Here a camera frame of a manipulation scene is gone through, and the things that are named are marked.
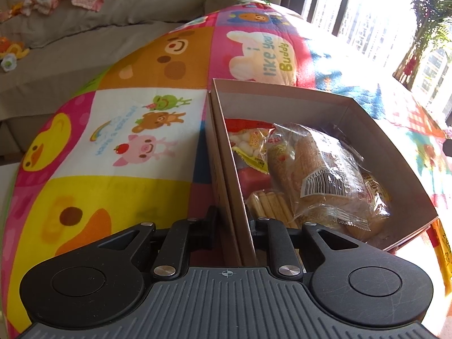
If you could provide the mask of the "white cardboard box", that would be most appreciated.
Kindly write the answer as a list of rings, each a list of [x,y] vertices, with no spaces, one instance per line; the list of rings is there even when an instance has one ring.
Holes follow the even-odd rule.
[[[374,247],[395,250],[438,218],[411,166],[354,99],[295,86],[214,80],[207,95],[205,134],[215,201],[224,220],[220,232],[222,250],[225,262],[233,266],[256,266],[257,258],[226,119],[299,123],[311,128],[337,125],[363,156],[365,168],[382,183],[391,198],[389,221],[369,241]]]

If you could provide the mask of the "biscuit sticks pack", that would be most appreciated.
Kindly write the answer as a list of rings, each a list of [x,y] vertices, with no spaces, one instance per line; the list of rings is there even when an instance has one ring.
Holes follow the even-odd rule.
[[[294,215],[280,192],[254,191],[246,200],[246,205],[254,219],[276,219],[287,228],[298,229]]]

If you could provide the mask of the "large clear bread bag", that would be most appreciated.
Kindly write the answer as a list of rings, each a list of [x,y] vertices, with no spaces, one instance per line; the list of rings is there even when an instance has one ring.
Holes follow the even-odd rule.
[[[367,241],[391,216],[389,196],[345,140],[297,123],[276,124],[266,141],[270,176],[297,226],[318,223]]]

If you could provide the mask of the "red yellow snack pack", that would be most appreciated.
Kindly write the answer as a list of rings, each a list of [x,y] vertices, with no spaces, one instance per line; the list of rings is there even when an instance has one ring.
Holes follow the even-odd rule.
[[[268,174],[267,139],[274,130],[271,123],[251,119],[226,119],[231,149],[248,166]]]

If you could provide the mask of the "colourful cartoon play mat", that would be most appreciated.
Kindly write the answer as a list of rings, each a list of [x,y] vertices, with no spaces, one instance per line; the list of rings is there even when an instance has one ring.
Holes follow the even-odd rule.
[[[354,99],[451,218],[445,134],[412,94],[286,8],[241,2],[177,27],[109,66],[46,121],[10,193],[1,261],[8,335],[30,325],[21,279],[40,262],[145,220],[203,217],[221,176],[208,157],[215,79]]]

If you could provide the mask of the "yellow cake bar pack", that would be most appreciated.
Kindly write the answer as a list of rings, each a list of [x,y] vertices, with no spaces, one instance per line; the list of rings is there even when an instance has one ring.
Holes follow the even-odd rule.
[[[445,295],[451,293],[451,246],[440,219],[435,220],[427,229],[427,235],[434,247],[437,256],[440,273],[444,282]]]

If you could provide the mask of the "beige sofa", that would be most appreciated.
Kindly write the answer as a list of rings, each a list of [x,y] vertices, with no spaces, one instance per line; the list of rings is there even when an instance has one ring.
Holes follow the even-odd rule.
[[[39,128],[89,80],[184,23],[241,0],[105,0],[99,12],[62,2],[1,23],[30,53],[1,72],[1,156],[27,151]]]

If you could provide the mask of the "orange plush toy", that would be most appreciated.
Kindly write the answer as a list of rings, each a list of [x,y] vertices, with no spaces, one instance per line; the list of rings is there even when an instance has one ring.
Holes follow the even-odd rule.
[[[30,52],[29,48],[20,41],[10,41],[6,37],[1,37],[0,41],[0,59],[1,69],[4,72],[10,72],[17,68],[18,60],[26,57]]]

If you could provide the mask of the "potted plant with red ribbon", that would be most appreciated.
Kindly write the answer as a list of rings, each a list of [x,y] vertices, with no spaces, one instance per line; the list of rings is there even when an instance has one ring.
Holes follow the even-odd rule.
[[[410,48],[393,72],[393,78],[407,90],[412,89],[428,48],[443,48],[451,43],[451,0],[412,0],[411,5],[416,30]]]

